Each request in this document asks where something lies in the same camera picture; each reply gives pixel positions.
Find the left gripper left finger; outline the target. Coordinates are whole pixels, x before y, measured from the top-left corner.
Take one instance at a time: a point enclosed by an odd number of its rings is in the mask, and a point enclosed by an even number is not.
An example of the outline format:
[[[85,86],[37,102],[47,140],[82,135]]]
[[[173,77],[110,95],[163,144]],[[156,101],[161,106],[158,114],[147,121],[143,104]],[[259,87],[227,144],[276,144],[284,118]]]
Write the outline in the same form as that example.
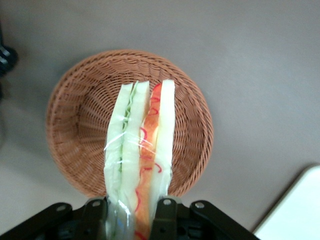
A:
[[[79,208],[80,218],[76,224],[73,240],[106,240],[108,202],[106,197],[90,198]]]

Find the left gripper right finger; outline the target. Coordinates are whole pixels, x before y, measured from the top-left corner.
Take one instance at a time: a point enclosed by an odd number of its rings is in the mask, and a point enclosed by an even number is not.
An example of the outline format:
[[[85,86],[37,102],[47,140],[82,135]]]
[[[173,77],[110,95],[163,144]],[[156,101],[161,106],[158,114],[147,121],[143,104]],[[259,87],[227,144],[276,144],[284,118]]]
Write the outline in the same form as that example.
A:
[[[151,226],[150,240],[189,240],[190,210],[176,196],[161,198]]]

